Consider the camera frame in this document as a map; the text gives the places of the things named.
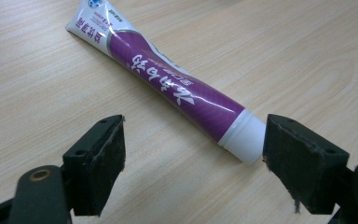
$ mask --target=white tube cap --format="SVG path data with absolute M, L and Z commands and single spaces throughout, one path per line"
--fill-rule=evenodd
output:
M 266 124 L 244 109 L 219 141 L 241 161 L 251 164 L 263 153 Z

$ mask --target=toothpaste tube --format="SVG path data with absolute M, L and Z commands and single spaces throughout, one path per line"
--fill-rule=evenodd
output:
M 127 67 L 241 161 L 261 156 L 266 125 L 169 60 L 109 2 L 82 0 L 66 30 Z

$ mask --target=wooden table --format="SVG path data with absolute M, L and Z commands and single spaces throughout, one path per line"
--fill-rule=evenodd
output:
M 79 1 L 0 1 L 0 202 L 96 121 L 126 117 L 101 217 L 75 223 L 326 223 L 260 160 L 241 163 L 64 27 Z M 358 1 L 111 1 L 174 62 L 266 121 L 283 115 L 358 164 Z

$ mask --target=screw hole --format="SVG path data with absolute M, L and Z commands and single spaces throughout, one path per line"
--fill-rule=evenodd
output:
M 78 150 L 76 153 L 75 153 L 77 156 L 83 156 L 86 154 L 86 150 Z
M 325 150 L 327 154 L 336 154 L 336 151 L 334 149 L 328 148 Z
M 30 175 L 30 180 L 35 182 L 35 181 L 41 181 L 44 180 L 46 178 L 48 178 L 48 176 L 51 174 L 51 171 L 48 169 L 43 169 L 43 170 L 38 170 L 33 172 Z

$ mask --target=blue logo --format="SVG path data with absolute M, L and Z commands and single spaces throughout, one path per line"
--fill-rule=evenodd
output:
M 89 7 L 96 8 L 102 4 L 102 0 L 89 0 Z

